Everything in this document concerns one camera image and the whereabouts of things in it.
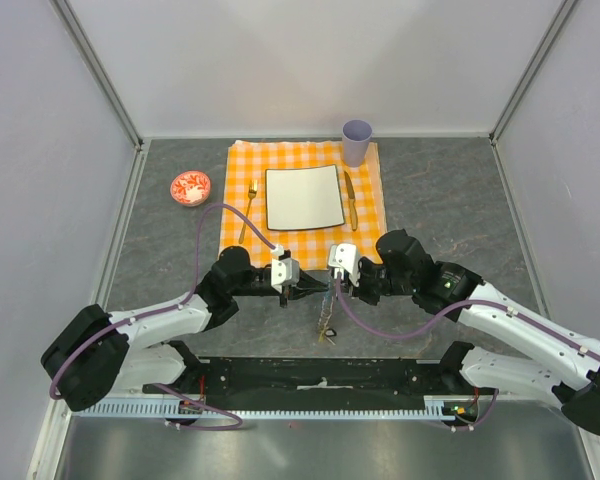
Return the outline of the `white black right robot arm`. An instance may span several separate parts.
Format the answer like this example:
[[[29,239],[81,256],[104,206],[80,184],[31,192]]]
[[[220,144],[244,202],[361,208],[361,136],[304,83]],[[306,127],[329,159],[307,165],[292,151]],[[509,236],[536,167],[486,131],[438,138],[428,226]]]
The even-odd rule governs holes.
[[[376,243],[379,262],[354,245],[336,248],[343,283],[352,296],[375,305],[408,296],[430,314],[424,333],[443,318],[486,333],[520,352],[513,358],[469,342],[443,356],[438,381],[447,392],[487,388],[532,397],[558,408],[576,426],[600,436],[600,340],[564,328],[515,302],[469,269],[435,261],[404,230]]]

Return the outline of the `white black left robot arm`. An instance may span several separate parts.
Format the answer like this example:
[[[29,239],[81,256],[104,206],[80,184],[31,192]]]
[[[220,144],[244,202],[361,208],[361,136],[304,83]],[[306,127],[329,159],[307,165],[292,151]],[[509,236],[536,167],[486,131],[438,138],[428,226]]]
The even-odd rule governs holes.
[[[173,300],[111,313],[99,304],[82,308],[41,356],[50,396],[79,412],[113,391],[154,383],[191,392],[200,371],[175,338],[222,326],[238,312],[241,296],[275,297],[285,307],[327,289],[289,252],[255,267],[246,249],[228,247],[193,290]]]

